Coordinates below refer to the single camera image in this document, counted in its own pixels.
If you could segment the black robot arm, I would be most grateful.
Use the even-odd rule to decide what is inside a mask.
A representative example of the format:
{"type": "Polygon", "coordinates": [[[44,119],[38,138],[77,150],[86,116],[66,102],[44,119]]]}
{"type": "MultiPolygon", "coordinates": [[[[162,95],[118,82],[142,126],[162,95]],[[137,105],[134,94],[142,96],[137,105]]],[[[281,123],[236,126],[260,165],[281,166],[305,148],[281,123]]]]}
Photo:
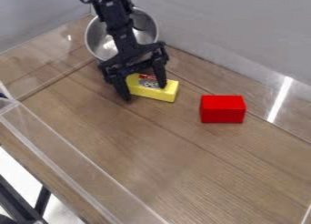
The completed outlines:
{"type": "Polygon", "coordinates": [[[166,86],[165,43],[157,40],[153,18],[132,0],[78,0],[92,5],[96,16],[85,32],[85,46],[97,60],[104,81],[126,101],[129,75],[150,68],[160,88],[166,86]]]}

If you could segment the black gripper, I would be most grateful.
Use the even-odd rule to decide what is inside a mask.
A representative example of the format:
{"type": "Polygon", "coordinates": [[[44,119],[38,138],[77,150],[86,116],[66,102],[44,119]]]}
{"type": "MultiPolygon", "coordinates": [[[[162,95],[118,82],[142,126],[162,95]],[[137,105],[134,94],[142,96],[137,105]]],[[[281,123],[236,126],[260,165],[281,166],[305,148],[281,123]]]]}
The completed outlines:
{"type": "Polygon", "coordinates": [[[98,67],[105,82],[112,84],[120,97],[129,101],[130,93],[125,77],[134,72],[150,67],[158,87],[164,88],[166,86],[165,64],[169,56],[165,43],[156,41],[152,44],[140,45],[132,28],[117,31],[109,30],[108,35],[113,38],[117,54],[106,61],[100,61],[98,67]]]}

